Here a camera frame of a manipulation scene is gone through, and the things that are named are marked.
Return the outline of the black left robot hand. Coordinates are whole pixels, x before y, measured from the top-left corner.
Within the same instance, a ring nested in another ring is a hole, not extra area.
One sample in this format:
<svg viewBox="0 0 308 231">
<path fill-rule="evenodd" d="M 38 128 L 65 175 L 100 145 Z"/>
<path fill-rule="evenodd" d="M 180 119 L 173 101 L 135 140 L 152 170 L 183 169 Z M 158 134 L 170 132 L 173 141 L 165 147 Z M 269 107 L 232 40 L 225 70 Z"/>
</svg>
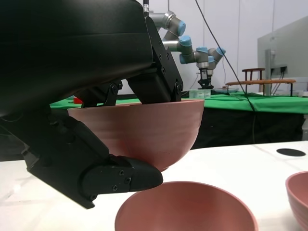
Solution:
<svg viewBox="0 0 308 231">
<path fill-rule="evenodd" d="M 29 173 L 86 209 L 99 194 L 138 192 L 161 172 L 105 144 L 50 104 L 85 106 L 127 79 L 142 103 L 180 101 L 183 82 L 153 19 L 135 0 L 3 0 L 0 129 L 26 145 Z"/>
</svg>

